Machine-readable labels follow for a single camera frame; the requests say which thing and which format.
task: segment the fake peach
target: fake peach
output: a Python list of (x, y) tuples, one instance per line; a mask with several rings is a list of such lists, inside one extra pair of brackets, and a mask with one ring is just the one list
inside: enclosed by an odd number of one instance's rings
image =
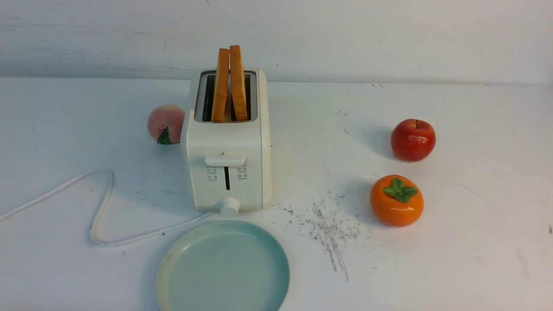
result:
[(158, 144), (180, 142), (185, 112), (175, 105), (161, 105), (148, 117), (148, 132)]

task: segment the white cable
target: white cable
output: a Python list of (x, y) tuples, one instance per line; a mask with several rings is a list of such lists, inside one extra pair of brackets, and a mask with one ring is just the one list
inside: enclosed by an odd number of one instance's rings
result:
[(181, 223), (176, 224), (176, 225), (168, 226), (168, 227), (161, 228), (161, 229), (158, 229), (158, 230), (153, 230), (153, 231), (147, 232), (145, 234), (126, 237), (126, 238), (119, 239), (119, 240), (114, 240), (114, 241), (103, 240), (98, 235), (98, 227), (100, 226), (100, 221), (102, 220), (102, 216), (103, 216), (104, 212), (107, 210), (107, 205), (108, 205), (109, 199), (111, 197), (111, 191), (113, 190), (113, 183), (114, 183), (114, 180), (115, 180), (115, 174), (113, 173), (112, 170), (110, 170), (108, 168), (101, 168), (101, 169), (95, 169), (95, 170), (92, 170), (90, 172), (83, 173), (81, 175), (73, 177), (72, 179), (66, 181), (65, 183), (63, 183), (61, 185), (59, 185), (57, 188), (54, 188), (51, 191), (47, 192), (46, 194), (43, 194), (43, 195), (39, 196), (38, 198), (30, 201), (30, 202), (27, 202), (27, 203), (25, 203), (25, 204), (23, 204), (23, 205), (21, 205), (17, 208), (14, 208), (14, 209), (8, 211), (5, 214), (0, 215), (0, 223), (5, 221), (6, 219), (8, 219), (10, 216), (13, 216), (13, 215), (19, 213), (20, 211), (22, 211), (26, 208), (29, 208), (29, 207), (35, 205), (36, 203), (41, 202), (41, 201), (49, 198), (50, 196), (62, 191), (63, 189), (75, 184), (79, 180), (81, 180), (81, 179), (83, 179), (87, 176), (90, 176), (92, 174), (96, 174), (96, 173), (100, 173), (100, 172), (105, 172), (105, 173), (108, 174), (109, 184), (108, 184), (108, 187), (106, 189), (106, 192), (103, 195), (102, 201), (100, 202), (100, 207), (98, 208), (98, 212), (96, 212), (96, 215), (94, 216), (94, 220), (92, 221), (92, 226), (90, 226), (90, 240), (92, 240), (92, 242), (95, 243), (95, 244), (108, 246), (108, 247), (130, 244), (130, 243), (140, 241), (140, 240), (143, 240), (143, 239), (147, 239), (147, 238), (152, 237), (152, 236), (160, 235), (160, 234), (163, 234), (165, 232), (169, 232), (169, 231), (172, 231), (172, 230), (175, 230), (175, 229), (178, 229), (178, 228), (182, 228), (182, 227), (185, 227), (185, 226), (192, 225), (195, 222), (198, 222), (198, 221), (200, 221), (204, 218), (207, 218), (207, 217), (214, 214), (212, 212), (207, 212), (207, 213), (201, 214), (200, 216), (198, 216), (196, 218), (186, 220), (186, 221), (181, 222)]

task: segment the plate rim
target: plate rim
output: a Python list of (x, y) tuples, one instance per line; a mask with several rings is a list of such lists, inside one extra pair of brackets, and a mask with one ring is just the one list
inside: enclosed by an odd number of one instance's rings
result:
[[(163, 274), (167, 270), (166, 266), (168, 265), (169, 260), (172, 258), (173, 254), (176, 251), (182, 251), (183, 249), (185, 249), (189, 245), (191, 245), (192, 242), (197, 241), (198, 239), (195, 239), (194, 236), (196, 234), (198, 234), (198, 232), (203, 231), (203, 230), (207, 230), (210, 226), (219, 226), (219, 225), (224, 224), (224, 223), (242, 224), (242, 225), (255, 227), (255, 229), (265, 232), (271, 239), (273, 239), (276, 242), (276, 244), (280, 248), (281, 252), (284, 254), (284, 260), (285, 260), (284, 263), (286, 265), (286, 271), (287, 271), (287, 274), (288, 274), (287, 275), (288, 282), (286, 284), (286, 292), (285, 292), (284, 297), (283, 297), (283, 299), (280, 303), (279, 308), (283, 305), (284, 301), (286, 300), (286, 297), (288, 296), (288, 290), (290, 289), (290, 262), (288, 261), (288, 256), (286, 255), (286, 252), (284, 251), (284, 248), (279, 243), (279, 241), (271, 233), (269, 233), (267, 230), (265, 230), (264, 228), (262, 228), (258, 225), (252, 224), (251, 222), (248, 222), (248, 221), (243, 221), (243, 220), (213, 220), (213, 221), (208, 221), (206, 223), (203, 223), (203, 224), (193, 228), (192, 230), (184, 233), (174, 244), (171, 245), (171, 247), (169, 248), (169, 250), (167, 251), (167, 253), (163, 257), (161, 263), (158, 266), (158, 271), (157, 271), (156, 278), (155, 278), (155, 297), (156, 297), (156, 301), (158, 303), (158, 307), (159, 307), (160, 311), (171, 311), (169, 302), (168, 301), (166, 302), (165, 300), (162, 301), (162, 299), (161, 299), (162, 295), (163, 295), (163, 292), (161, 290), (161, 285), (160, 284), (161, 284), (162, 281), (167, 279), (167, 277), (165, 277), (165, 278), (163, 277)], [(189, 245), (185, 246), (185, 244), (187, 244), (186, 241), (190, 240), (190, 239), (192, 239), (192, 240), (188, 242)]]

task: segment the toaster slot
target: toaster slot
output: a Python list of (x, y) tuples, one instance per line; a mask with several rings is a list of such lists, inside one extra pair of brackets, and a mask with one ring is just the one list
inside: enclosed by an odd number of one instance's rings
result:
[[(244, 79), (246, 81), (246, 83), (245, 83), (245, 87), (246, 87), (246, 111), (248, 112), (248, 121), (250, 121), (252, 119), (252, 95), (250, 94), (250, 90), (251, 90), (250, 75), (246, 74)], [(234, 112), (234, 102), (232, 101), (232, 96), (231, 96), (231, 121), (236, 122), (236, 113)]]
[(211, 122), (213, 112), (213, 98), (215, 97), (215, 75), (208, 75), (206, 78), (206, 90), (204, 93), (204, 112), (202, 121)]
[[(246, 111), (248, 119), (245, 122), (254, 121), (258, 117), (257, 77), (254, 71), (246, 71), (244, 75), (244, 88), (246, 89)], [(215, 99), (215, 71), (204, 71), (200, 77), (200, 84), (196, 98), (196, 122), (211, 123), (213, 101)], [(236, 121), (234, 103), (229, 93), (225, 110), (226, 123), (240, 123)]]

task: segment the orange persimmon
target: orange persimmon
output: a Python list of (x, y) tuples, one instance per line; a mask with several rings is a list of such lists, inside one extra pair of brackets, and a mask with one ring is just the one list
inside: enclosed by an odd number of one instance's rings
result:
[(399, 175), (380, 178), (371, 189), (374, 214), (390, 227), (404, 227), (419, 219), (424, 210), (420, 189)]

